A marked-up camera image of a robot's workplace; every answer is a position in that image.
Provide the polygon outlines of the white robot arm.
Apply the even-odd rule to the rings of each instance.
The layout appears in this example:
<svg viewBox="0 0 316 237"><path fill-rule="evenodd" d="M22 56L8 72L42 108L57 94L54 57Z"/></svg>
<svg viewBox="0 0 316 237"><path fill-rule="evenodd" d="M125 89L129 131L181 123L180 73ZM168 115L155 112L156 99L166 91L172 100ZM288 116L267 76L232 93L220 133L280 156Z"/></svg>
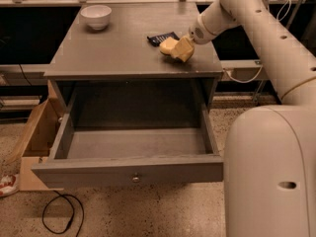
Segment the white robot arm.
<svg viewBox="0 0 316 237"><path fill-rule="evenodd" d="M266 0L217 0L189 33L207 43L232 25L243 27L280 102L253 108L230 126L226 237L316 237L315 57Z"/></svg>

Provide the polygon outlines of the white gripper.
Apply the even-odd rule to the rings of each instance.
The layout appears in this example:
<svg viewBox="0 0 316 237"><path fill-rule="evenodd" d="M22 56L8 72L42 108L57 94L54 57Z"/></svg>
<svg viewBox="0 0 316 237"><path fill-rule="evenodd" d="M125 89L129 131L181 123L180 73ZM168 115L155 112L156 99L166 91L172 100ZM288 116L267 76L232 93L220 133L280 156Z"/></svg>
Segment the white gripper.
<svg viewBox="0 0 316 237"><path fill-rule="evenodd" d="M237 26L237 20L222 7L219 0L216 0L197 16L197 19L189 27L190 36L180 38L171 49L171 56L186 62L194 54L194 42L206 44L226 30Z"/></svg>

